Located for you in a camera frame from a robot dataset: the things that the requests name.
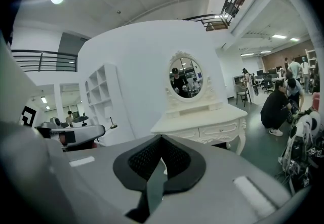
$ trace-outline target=white pillar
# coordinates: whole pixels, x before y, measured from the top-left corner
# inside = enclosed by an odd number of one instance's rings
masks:
[[[319,65],[319,77],[320,77],[320,87],[324,88],[324,39],[321,34],[321,24],[316,14],[314,13],[312,7],[308,4],[307,0],[290,0],[294,5],[300,18],[304,21],[310,39],[316,50],[317,62]],[[319,102],[319,113],[321,116],[322,124],[324,124],[324,96],[322,96]]]
[[[61,122],[65,122],[64,112],[63,112],[63,105],[62,105],[62,98],[61,98],[61,90],[60,84],[54,84],[54,97],[55,97],[55,105],[57,116]]]

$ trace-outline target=white curved wall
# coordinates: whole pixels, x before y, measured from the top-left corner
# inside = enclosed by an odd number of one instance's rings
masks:
[[[84,81],[104,63],[116,65],[121,94],[136,138],[150,129],[166,109],[166,72],[178,50],[192,54],[212,78],[221,100],[227,103],[225,84],[213,41],[199,23],[162,20],[120,27],[87,41],[78,54]],[[86,94],[80,88],[81,98]]]

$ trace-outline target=drawer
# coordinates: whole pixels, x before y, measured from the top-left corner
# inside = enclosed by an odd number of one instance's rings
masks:
[[[196,139],[199,138],[199,129],[198,128],[184,129],[184,130],[178,130],[178,131],[161,133],[161,134],[176,136],[184,139]]]
[[[212,137],[220,135],[237,135],[238,120],[223,124],[210,125],[199,128],[200,137]]]

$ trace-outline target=black railing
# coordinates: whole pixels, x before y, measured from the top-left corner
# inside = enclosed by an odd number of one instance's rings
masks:
[[[69,53],[12,50],[24,71],[77,71],[77,55]]]
[[[225,0],[222,11],[218,14],[208,14],[184,19],[185,21],[201,22],[206,31],[227,29],[233,18],[239,12],[245,0]]]

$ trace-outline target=computer monitor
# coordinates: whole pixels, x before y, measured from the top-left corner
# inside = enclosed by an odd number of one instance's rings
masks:
[[[257,76],[263,76],[263,74],[264,74],[264,73],[263,73],[263,70],[258,70],[258,71],[257,71]]]
[[[277,74],[277,69],[276,68],[270,68],[268,69],[269,74]]]

